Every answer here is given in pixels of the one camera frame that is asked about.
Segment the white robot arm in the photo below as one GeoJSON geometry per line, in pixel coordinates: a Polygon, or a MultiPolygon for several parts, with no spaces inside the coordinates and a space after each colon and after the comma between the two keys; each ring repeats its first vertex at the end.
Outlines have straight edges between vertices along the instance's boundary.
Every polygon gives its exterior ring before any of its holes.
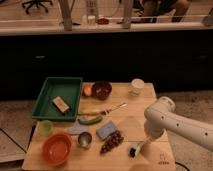
{"type": "Polygon", "coordinates": [[[213,125],[174,113],[175,103],[163,96],[144,111],[144,131],[152,139],[160,138],[164,130],[172,131],[209,151],[213,151],[213,125]]]}

